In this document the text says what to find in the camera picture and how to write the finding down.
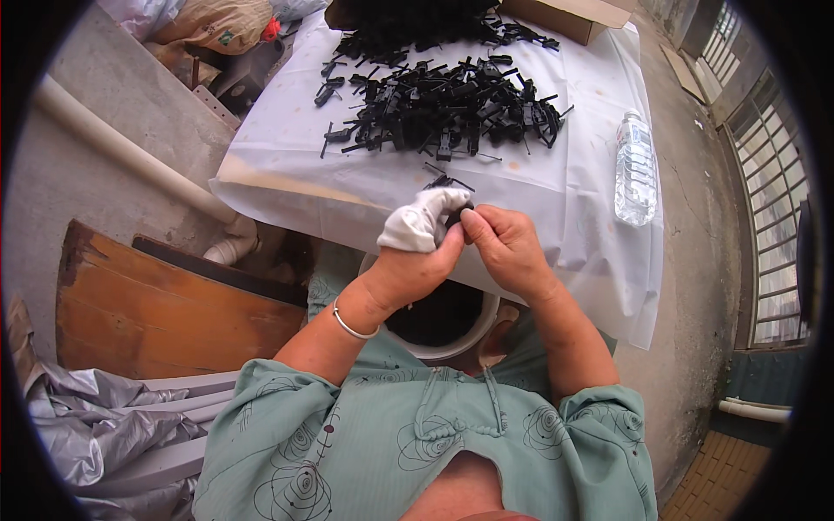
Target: table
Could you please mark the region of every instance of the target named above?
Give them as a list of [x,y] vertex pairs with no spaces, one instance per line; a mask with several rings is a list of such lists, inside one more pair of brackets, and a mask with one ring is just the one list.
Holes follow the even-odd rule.
[[[334,130],[354,118],[360,95],[345,84],[322,108],[313,100],[323,62],[333,57],[341,33],[332,31],[322,12],[307,17],[296,35],[293,57],[275,75],[238,130],[212,191],[235,210],[259,221],[378,253],[376,237],[393,208],[411,203],[414,194],[438,173],[475,189],[474,203],[490,203],[530,215],[545,256],[556,275],[597,328],[610,336],[648,348],[654,331],[663,265],[663,212],[641,228],[615,218],[615,134],[623,113],[636,109],[651,125],[646,86],[640,70],[640,39],[629,23],[607,29],[583,47],[561,35],[520,21],[561,42],[554,52],[527,42],[498,48],[509,54],[525,78],[533,78],[540,98],[558,93],[553,104],[575,110],[552,149],[529,139],[494,148],[482,139],[480,151],[502,158],[456,154],[451,163],[434,163],[426,154],[397,153],[392,143],[382,152],[342,154],[331,143],[319,158],[329,122]],[[413,49],[407,61],[434,59],[452,66],[493,51],[479,43],[450,43],[423,53]],[[367,76],[375,67],[341,58],[333,76]],[[383,66],[375,75],[390,74]],[[450,278],[523,302],[499,288],[475,247],[461,256]]]

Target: concrete floor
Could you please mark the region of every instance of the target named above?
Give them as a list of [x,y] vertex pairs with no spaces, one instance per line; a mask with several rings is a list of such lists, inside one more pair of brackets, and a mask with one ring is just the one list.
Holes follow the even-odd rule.
[[623,346],[614,360],[623,384],[646,403],[646,446],[662,506],[702,441],[732,350],[741,284],[738,210],[710,116],[681,89],[661,51],[669,40],[643,7],[631,21],[640,32],[666,226],[651,349]]

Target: light green shirt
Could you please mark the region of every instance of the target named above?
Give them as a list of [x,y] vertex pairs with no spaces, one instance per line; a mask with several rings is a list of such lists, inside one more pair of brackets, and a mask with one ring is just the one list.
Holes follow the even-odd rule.
[[194,516],[393,521],[468,450],[495,464],[508,510],[657,517],[638,393],[588,388],[555,408],[517,385],[397,364],[354,367],[338,388],[252,360],[208,435]]

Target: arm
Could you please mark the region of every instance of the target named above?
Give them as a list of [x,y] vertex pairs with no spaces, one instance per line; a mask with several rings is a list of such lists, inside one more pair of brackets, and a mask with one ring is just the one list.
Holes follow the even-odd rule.
[[605,341],[548,266],[530,218],[481,204],[460,219],[492,278],[530,306],[547,352],[554,403],[584,388],[619,383]]
[[[463,247],[463,229],[456,224],[432,253],[381,248],[374,266],[339,295],[339,316],[356,333],[373,333],[394,311],[440,286],[455,268]],[[273,360],[341,385],[364,343],[342,328],[331,303],[296,333]]]

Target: metal bars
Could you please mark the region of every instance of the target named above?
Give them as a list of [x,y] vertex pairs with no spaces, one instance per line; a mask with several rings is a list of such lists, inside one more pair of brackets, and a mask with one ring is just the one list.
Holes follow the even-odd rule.
[[[726,77],[726,48],[738,26],[732,10],[722,8],[703,54],[718,78],[722,73]],[[807,335],[800,325],[796,291],[796,231],[807,181],[794,121],[769,71],[727,121],[751,200],[756,235],[756,323],[751,348]]]

